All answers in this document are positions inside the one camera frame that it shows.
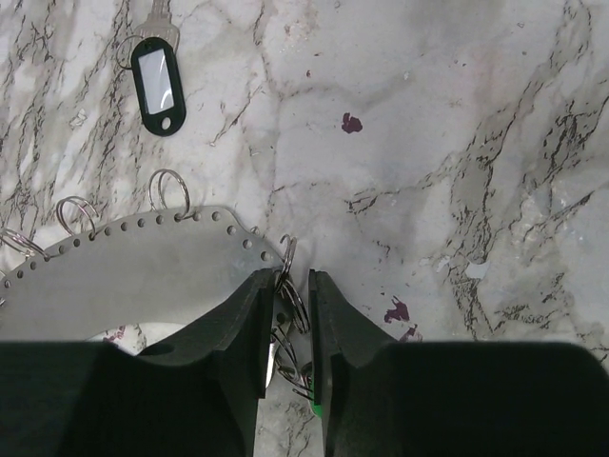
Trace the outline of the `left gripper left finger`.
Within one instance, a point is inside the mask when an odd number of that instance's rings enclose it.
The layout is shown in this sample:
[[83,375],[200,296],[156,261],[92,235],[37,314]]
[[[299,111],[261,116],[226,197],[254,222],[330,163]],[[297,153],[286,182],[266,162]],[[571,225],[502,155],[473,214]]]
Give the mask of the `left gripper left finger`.
[[249,456],[265,396],[272,272],[133,356],[109,343],[1,347],[5,456]]

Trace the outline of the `small split keyring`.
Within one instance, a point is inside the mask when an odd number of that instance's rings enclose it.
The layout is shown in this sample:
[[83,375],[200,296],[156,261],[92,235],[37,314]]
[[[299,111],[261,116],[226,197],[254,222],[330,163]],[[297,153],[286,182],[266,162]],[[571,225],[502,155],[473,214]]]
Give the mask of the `small split keyring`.
[[297,238],[285,234],[281,238],[280,243],[286,243],[286,248],[285,254],[282,257],[282,268],[276,276],[275,291],[291,304],[293,307],[294,325],[301,334],[306,334],[310,331],[310,320],[304,301],[300,292],[297,290],[290,273],[295,257]]

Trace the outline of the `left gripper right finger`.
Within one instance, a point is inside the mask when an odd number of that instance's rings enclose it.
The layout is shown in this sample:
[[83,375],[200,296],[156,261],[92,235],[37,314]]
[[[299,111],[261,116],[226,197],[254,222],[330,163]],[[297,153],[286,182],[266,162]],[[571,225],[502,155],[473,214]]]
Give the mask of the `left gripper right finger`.
[[608,375],[567,343],[402,343],[308,276],[328,456],[604,456]]

